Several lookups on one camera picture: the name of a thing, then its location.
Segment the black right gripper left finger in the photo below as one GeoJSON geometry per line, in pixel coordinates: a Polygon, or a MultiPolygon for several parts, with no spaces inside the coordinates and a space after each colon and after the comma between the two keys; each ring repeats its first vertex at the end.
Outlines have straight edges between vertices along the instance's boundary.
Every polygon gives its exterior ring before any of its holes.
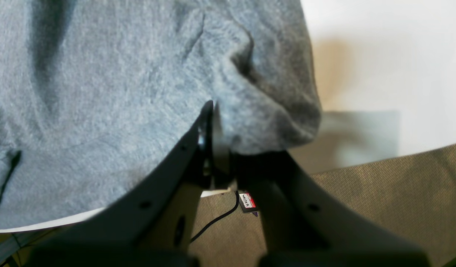
{"type": "Polygon", "coordinates": [[[212,185],[208,101],[164,160],[96,216],[37,245],[28,267],[198,267],[187,253],[202,191],[212,185]]]}

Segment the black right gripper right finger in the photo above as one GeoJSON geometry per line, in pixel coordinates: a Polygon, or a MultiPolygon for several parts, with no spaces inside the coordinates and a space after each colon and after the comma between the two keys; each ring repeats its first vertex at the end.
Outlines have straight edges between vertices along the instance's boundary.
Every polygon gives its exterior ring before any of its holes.
{"type": "Polygon", "coordinates": [[[428,267],[422,248],[340,203],[287,152],[235,155],[240,189],[260,208],[260,267],[428,267]]]}

